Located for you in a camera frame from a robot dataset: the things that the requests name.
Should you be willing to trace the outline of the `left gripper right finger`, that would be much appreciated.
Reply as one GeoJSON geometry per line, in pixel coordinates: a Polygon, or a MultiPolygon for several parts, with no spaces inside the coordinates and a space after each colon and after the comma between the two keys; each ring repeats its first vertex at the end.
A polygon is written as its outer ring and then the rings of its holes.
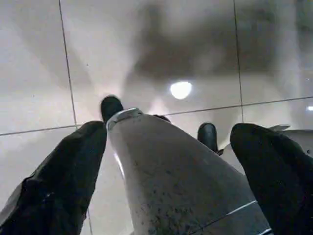
{"type": "Polygon", "coordinates": [[[235,124],[230,145],[276,235],[313,233],[313,159],[298,143],[268,128],[235,124]]]}

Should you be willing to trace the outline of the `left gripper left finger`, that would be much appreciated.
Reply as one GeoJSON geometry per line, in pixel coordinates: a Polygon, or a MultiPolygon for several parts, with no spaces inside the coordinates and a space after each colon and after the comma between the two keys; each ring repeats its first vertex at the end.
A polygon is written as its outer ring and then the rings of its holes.
{"type": "Polygon", "coordinates": [[[101,121],[66,136],[13,191],[0,213],[3,235],[78,235],[107,142],[101,121]]]}

